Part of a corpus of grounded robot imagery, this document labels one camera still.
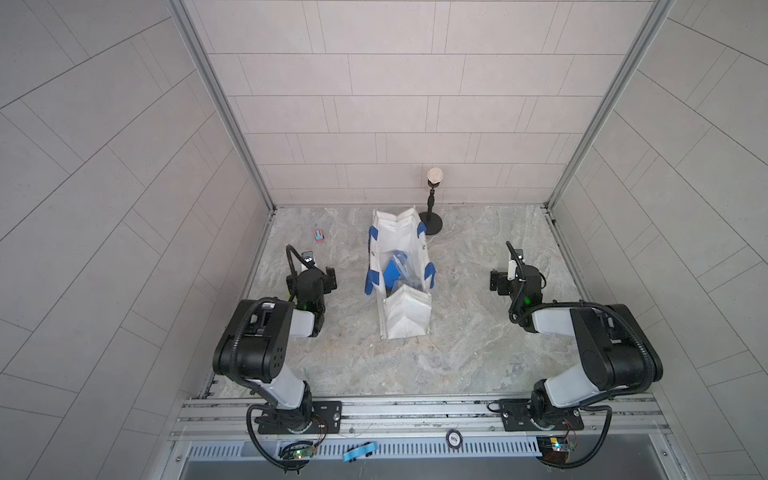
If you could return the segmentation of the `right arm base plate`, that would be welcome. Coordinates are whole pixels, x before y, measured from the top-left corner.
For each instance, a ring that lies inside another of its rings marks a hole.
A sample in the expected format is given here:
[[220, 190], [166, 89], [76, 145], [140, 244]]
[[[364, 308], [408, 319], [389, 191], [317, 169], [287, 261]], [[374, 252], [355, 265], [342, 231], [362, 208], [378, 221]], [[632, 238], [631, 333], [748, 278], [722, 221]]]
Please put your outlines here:
[[565, 431], [584, 429], [580, 411], [536, 403], [526, 399], [501, 399], [496, 402], [506, 432]]

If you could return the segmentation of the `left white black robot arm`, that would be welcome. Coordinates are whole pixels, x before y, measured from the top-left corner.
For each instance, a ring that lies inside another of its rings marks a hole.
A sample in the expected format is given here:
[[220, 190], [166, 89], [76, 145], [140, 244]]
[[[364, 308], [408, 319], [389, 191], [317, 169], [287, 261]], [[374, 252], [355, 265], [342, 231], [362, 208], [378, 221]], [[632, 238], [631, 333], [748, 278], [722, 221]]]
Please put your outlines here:
[[239, 302], [213, 354], [215, 374], [266, 400], [262, 433], [302, 433], [312, 424], [313, 399], [307, 382], [285, 365], [291, 338], [319, 335], [325, 296], [337, 288], [335, 270], [312, 268], [288, 277], [297, 303], [277, 297]]

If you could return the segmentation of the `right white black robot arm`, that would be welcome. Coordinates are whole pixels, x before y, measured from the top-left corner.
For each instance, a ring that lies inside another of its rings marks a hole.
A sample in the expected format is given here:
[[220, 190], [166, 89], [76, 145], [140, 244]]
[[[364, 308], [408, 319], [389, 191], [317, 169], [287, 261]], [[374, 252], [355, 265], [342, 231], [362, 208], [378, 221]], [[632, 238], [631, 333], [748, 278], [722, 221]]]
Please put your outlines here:
[[661, 380], [661, 359], [626, 305], [545, 303], [544, 286], [543, 274], [520, 261], [512, 272], [490, 272], [489, 289], [511, 300], [513, 324], [532, 334], [569, 337], [578, 350], [578, 362], [536, 382], [524, 405], [501, 401], [503, 416], [540, 430], [566, 426], [585, 407], [642, 393]]

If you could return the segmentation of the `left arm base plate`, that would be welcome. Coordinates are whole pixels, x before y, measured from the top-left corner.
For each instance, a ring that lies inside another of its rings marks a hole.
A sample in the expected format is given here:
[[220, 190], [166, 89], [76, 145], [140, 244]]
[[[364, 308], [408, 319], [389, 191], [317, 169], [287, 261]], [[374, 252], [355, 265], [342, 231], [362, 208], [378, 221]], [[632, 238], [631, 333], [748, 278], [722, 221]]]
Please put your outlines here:
[[337, 434], [343, 404], [340, 401], [313, 401], [297, 409], [268, 409], [254, 419], [261, 435]]

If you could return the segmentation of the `white canvas bag blue handles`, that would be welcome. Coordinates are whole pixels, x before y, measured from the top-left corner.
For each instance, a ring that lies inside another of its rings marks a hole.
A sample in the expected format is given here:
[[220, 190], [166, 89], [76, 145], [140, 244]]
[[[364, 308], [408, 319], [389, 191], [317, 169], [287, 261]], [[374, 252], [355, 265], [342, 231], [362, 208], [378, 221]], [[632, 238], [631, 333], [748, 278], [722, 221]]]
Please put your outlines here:
[[381, 337], [429, 334], [436, 267], [419, 213], [413, 208], [397, 215], [375, 210], [367, 250], [365, 293], [376, 297]]

